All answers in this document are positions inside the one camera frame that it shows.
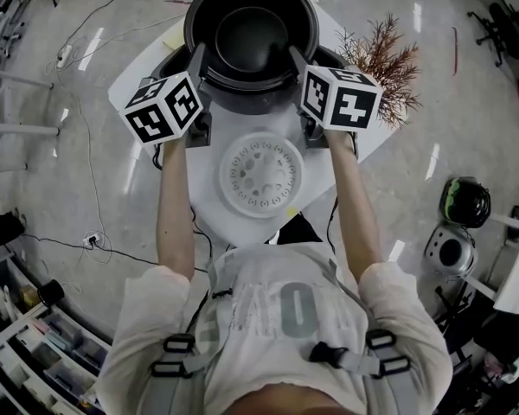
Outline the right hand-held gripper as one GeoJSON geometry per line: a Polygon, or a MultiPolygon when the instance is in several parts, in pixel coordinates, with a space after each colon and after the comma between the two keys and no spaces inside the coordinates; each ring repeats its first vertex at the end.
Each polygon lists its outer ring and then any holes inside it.
{"type": "Polygon", "coordinates": [[[375,79],[357,70],[309,65],[294,45],[288,48],[291,70],[302,86],[299,115],[305,146],[326,148],[324,132],[353,132],[361,148],[383,144],[378,118],[383,90],[375,79]]]}

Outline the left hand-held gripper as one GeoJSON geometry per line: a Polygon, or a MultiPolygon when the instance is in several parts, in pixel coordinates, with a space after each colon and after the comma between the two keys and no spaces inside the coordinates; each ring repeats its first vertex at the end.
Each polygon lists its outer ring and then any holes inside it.
{"type": "Polygon", "coordinates": [[[184,139],[189,148],[211,142],[211,98],[202,90],[207,76],[207,47],[201,42],[190,55],[187,72],[141,86],[119,116],[142,147],[184,139]]]}

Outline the dark blue rice cooker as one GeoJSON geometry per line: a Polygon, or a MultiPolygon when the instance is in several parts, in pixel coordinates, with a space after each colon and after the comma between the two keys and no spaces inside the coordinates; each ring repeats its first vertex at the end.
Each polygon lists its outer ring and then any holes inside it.
{"type": "MultiPolygon", "coordinates": [[[[322,67],[343,68],[346,63],[337,53],[319,43],[311,59],[306,59],[309,64],[318,64],[322,67]]],[[[168,54],[164,60],[154,69],[152,75],[157,79],[171,76],[186,70],[190,55],[194,50],[181,46],[168,54]]],[[[262,115],[279,111],[290,104],[298,91],[298,83],[293,77],[283,85],[271,91],[260,93],[235,93],[226,91],[209,83],[207,76],[204,78],[202,90],[213,100],[216,105],[224,109],[243,115],[262,115]]]]}

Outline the dark metal pot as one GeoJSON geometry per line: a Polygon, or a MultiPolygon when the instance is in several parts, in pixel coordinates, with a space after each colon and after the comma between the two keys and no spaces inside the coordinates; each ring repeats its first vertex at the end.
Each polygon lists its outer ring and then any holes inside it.
{"type": "Polygon", "coordinates": [[[290,47],[311,59],[319,43],[310,0],[193,0],[185,16],[189,50],[204,44],[207,79],[235,93],[260,93],[292,76],[290,47]]]}

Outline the white perforated round plate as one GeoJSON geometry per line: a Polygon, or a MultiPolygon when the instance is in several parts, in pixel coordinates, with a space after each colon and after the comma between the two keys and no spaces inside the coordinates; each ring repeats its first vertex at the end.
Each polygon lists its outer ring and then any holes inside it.
{"type": "Polygon", "coordinates": [[[226,202],[245,216],[272,218],[289,207],[304,179],[304,160],[288,139],[271,131],[238,138],[221,159],[219,183],[226,202]]]}

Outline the person's left forearm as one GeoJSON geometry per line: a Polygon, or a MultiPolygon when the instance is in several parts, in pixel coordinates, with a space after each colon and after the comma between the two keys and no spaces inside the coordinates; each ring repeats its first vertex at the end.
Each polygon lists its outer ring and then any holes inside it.
{"type": "Polygon", "coordinates": [[[182,139],[163,144],[157,210],[157,257],[160,265],[189,281],[195,274],[195,242],[189,202],[186,145],[182,139]]]}

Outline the person's right forearm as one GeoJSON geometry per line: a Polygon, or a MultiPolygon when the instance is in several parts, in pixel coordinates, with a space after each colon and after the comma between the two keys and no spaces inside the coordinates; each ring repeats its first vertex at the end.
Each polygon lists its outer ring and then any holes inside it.
{"type": "Polygon", "coordinates": [[[375,215],[362,183],[351,136],[326,131],[338,198],[339,220],[349,270],[359,281],[374,264],[381,263],[381,242],[375,215]]]}

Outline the pale yellow pad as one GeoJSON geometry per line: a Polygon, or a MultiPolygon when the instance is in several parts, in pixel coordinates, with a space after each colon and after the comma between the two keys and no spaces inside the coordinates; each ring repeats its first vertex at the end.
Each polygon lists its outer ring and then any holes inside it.
{"type": "Polygon", "coordinates": [[[185,45],[183,27],[176,25],[166,31],[162,37],[162,44],[171,51],[185,45]]]}

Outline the dried brown plant in vase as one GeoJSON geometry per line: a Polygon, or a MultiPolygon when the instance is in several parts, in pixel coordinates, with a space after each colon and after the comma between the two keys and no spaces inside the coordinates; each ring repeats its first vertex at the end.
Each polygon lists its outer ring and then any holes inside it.
{"type": "Polygon", "coordinates": [[[408,113],[421,108],[413,83],[420,74],[419,48],[402,41],[399,18],[391,13],[382,21],[371,21],[371,34],[358,37],[346,30],[336,33],[337,53],[349,65],[375,78],[382,89],[378,118],[393,129],[408,123],[408,113]]]}

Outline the white background table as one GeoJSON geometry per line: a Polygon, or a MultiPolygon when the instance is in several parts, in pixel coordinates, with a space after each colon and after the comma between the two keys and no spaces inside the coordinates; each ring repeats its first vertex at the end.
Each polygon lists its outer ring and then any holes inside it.
{"type": "Polygon", "coordinates": [[[28,86],[43,87],[49,91],[54,88],[53,83],[28,79],[0,70],[0,137],[2,135],[58,137],[61,133],[61,129],[58,126],[23,124],[19,119],[10,119],[11,109],[7,106],[7,102],[11,96],[7,95],[7,93],[11,93],[12,91],[12,82],[28,86]]]}

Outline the black office chair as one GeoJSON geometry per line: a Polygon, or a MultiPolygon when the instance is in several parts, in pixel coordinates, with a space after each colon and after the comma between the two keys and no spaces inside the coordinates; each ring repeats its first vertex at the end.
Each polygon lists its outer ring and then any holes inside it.
{"type": "Polygon", "coordinates": [[[466,13],[468,17],[474,17],[487,33],[486,36],[477,38],[476,44],[481,46],[486,41],[494,44],[497,53],[496,67],[503,64],[503,54],[519,60],[519,16],[511,17],[498,3],[490,5],[489,13],[490,19],[481,18],[473,11],[466,13]]]}

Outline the black helmet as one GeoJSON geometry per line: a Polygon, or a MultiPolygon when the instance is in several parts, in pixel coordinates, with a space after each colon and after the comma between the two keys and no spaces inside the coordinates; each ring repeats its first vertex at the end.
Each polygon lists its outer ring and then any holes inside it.
{"type": "Polygon", "coordinates": [[[439,211],[452,224],[480,228],[490,217],[490,202],[489,190],[475,177],[453,177],[445,184],[439,211]]]}

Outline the black cylinder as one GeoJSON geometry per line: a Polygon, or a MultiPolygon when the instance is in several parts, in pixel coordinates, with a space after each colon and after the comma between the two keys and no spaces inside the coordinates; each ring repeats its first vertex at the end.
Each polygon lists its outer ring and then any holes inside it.
{"type": "Polygon", "coordinates": [[[37,289],[37,295],[47,308],[51,308],[65,297],[65,292],[61,283],[52,279],[37,289]]]}

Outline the person's white printed shirt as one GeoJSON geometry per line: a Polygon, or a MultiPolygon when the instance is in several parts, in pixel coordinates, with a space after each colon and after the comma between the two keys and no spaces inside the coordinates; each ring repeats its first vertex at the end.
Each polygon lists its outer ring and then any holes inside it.
{"type": "MultiPolygon", "coordinates": [[[[415,277],[395,262],[372,264],[345,288],[326,245],[260,244],[218,259],[212,282],[228,273],[234,281],[227,339],[220,338],[215,302],[206,304],[195,326],[197,350],[214,354],[204,388],[181,380],[168,412],[222,415],[251,392],[289,384],[367,415],[362,377],[309,356],[319,342],[363,354],[370,320],[390,331],[397,352],[409,359],[419,415],[430,415],[445,395],[452,362],[444,337],[419,300],[415,277]]],[[[164,341],[183,331],[189,289],[186,277],[162,265],[126,281],[118,328],[96,384],[106,415],[145,415],[157,408],[165,391],[151,366],[162,357],[164,341]]]]}

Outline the white side table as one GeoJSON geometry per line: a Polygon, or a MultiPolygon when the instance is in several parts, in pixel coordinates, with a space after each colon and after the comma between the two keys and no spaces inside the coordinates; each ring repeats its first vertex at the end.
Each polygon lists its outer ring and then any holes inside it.
{"type": "MultiPolygon", "coordinates": [[[[517,219],[499,214],[491,214],[490,219],[519,230],[519,220],[517,219]]],[[[519,244],[513,245],[513,247],[517,249],[516,258],[497,290],[492,290],[472,275],[464,277],[464,281],[489,298],[493,302],[495,310],[519,315],[519,244]]]]}

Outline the grey harness with black buckles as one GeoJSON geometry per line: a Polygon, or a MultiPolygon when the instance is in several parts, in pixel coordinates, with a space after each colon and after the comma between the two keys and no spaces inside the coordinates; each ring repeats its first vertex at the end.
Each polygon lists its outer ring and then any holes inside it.
{"type": "MultiPolygon", "coordinates": [[[[239,267],[228,257],[225,267],[217,274],[216,283],[211,287],[210,302],[215,307],[215,322],[218,339],[211,349],[204,353],[195,350],[195,337],[190,333],[169,336],[163,343],[164,357],[151,365],[151,375],[170,379],[188,379],[208,367],[223,350],[231,329],[233,316],[234,283],[239,267]]],[[[325,362],[334,368],[341,368],[352,374],[370,376],[375,380],[400,374],[410,369],[410,360],[394,350],[396,337],[388,330],[381,329],[373,313],[359,297],[342,283],[341,290],[364,310],[368,317],[366,353],[354,354],[346,348],[331,348],[319,342],[311,351],[309,360],[325,362]]]]}

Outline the white shelf unit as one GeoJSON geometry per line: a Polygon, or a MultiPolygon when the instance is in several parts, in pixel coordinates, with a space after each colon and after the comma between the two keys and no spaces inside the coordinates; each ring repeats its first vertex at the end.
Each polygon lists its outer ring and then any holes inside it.
{"type": "Polygon", "coordinates": [[[105,415],[95,392],[111,344],[58,302],[9,248],[0,248],[0,415],[105,415]]]}

